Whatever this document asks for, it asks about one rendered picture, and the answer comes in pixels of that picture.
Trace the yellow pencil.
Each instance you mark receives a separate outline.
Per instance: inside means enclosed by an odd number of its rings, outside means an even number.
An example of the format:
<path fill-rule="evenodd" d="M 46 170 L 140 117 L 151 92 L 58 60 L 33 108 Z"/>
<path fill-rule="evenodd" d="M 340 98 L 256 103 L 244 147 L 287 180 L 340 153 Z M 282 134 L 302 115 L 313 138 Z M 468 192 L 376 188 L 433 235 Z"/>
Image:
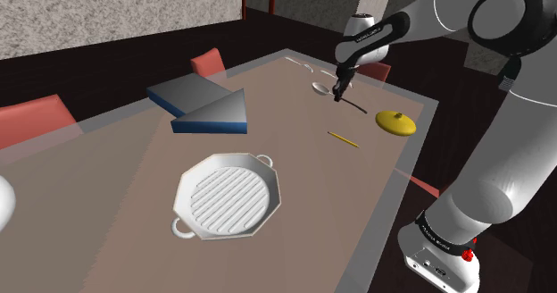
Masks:
<path fill-rule="evenodd" d="M 328 131 L 328 134 L 331 135 L 331 136 L 334 137 L 334 138 L 337 138 L 337 139 L 339 139 L 339 140 L 341 140 L 341 141 L 344 141 L 346 144 L 348 144 L 348 145 L 350 145 L 350 146 L 352 146 L 352 147 L 358 147 L 358 148 L 359 148 L 359 145 L 358 145 L 358 144 L 356 144 L 356 143 L 354 143 L 353 141 L 351 141 L 351 140 L 349 140 L 349 139 L 347 139 L 347 138 L 344 138 L 344 137 L 342 137 L 342 136 L 340 136 L 340 135 L 338 135 L 338 134 L 336 134 L 336 133 L 334 133 L 334 132 Z"/>

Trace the yellow round lid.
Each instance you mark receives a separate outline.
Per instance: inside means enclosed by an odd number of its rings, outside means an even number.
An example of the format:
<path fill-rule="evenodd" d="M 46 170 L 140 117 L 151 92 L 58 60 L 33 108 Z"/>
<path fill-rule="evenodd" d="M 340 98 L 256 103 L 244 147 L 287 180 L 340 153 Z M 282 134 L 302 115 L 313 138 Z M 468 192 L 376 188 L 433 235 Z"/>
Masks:
<path fill-rule="evenodd" d="M 417 130 L 415 122 L 410 117 L 397 111 L 378 112 L 375 120 L 382 130 L 396 136 L 407 137 Z"/>

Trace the blue grey arrow-shaped block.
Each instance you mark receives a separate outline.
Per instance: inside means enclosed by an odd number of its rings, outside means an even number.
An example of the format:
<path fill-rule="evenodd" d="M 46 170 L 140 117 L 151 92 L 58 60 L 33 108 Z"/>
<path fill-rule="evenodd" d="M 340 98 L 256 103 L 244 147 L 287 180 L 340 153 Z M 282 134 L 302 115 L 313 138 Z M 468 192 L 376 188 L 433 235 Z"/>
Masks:
<path fill-rule="evenodd" d="M 246 134 L 245 91 L 230 91 L 198 74 L 146 89 L 148 97 L 172 114 L 174 133 Z"/>

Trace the white octagonal grill pan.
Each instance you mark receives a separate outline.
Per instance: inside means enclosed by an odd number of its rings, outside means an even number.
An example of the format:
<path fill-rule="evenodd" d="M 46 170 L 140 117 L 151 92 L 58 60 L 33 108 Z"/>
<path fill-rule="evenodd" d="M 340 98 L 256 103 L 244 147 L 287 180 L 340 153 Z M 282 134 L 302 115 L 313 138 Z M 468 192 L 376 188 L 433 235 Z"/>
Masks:
<path fill-rule="evenodd" d="M 280 204 L 279 178 L 269 156 L 214 154 L 181 175 L 171 231 L 180 239 L 252 237 Z"/>

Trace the brown dining table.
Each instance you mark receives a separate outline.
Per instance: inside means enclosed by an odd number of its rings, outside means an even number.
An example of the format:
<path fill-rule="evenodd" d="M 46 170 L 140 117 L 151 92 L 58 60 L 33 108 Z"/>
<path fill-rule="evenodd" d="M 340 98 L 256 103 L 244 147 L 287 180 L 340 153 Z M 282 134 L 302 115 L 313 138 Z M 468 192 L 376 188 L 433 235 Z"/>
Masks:
<path fill-rule="evenodd" d="M 74 139 L 24 143 L 15 161 L 0 151 L 17 197 L 0 232 L 0 293 L 367 293 L 437 103 L 356 75 L 345 99 L 365 114 L 312 90 L 333 85 L 320 70 L 334 69 L 284 49 L 217 76 L 245 91 L 245 135 L 176 134 L 144 99 L 84 121 Z M 416 132 L 382 130 L 381 111 Z M 181 174 L 236 152 L 273 159 L 280 207 L 252 237 L 175 237 Z"/>

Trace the white round object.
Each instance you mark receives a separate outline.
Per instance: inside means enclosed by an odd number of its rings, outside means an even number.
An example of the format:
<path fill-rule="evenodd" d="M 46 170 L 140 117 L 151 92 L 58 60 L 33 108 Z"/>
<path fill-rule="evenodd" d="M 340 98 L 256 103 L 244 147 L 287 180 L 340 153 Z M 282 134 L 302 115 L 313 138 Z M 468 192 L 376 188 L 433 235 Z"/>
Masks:
<path fill-rule="evenodd" d="M 16 206 L 16 196 L 9 181 L 0 175 L 0 232 L 11 220 Z"/>

